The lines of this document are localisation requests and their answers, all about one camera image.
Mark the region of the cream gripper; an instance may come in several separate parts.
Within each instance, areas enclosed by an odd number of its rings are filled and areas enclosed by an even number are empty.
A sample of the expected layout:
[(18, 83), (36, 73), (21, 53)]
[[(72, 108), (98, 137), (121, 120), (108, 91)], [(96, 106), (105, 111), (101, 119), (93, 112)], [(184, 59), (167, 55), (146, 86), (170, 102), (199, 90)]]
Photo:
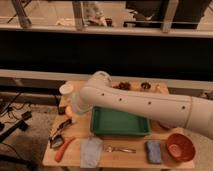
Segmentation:
[(71, 95), (71, 107), (73, 113), (75, 114), (75, 120), (78, 120), (89, 110), (89, 106), (82, 101), (77, 92), (74, 92)]

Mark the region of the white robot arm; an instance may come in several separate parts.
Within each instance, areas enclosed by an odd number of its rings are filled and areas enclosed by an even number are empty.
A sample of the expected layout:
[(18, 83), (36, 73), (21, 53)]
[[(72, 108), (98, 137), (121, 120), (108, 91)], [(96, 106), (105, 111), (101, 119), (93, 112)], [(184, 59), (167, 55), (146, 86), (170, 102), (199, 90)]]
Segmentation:
[(116, 89), (104, 71), (95, 72), (71, 95), (72, 109), (86, 113), (98, 106), (181, 127), (213, 140), (213, 100), (186, 95)]

